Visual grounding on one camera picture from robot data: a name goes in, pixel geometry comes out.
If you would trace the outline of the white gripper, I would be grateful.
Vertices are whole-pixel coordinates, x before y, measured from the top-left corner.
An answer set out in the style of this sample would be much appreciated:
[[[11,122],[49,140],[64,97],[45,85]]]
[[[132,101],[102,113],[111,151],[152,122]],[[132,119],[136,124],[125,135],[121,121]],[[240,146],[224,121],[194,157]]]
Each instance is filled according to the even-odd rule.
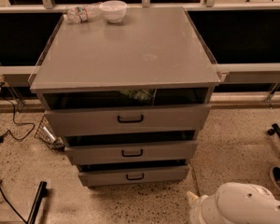
[[[215,194],[199,197],[188,191],[187,197],[189,201],[188,224],[221,224],[221,214],[217,208]]]

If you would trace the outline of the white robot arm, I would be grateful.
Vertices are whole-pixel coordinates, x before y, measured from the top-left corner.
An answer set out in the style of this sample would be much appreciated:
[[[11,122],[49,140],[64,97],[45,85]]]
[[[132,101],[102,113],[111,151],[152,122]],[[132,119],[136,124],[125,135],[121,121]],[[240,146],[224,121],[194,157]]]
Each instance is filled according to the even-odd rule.
[[[280,224],[280,201],[260,185],[229,182],[212,195],[187,196],[187,224]]]

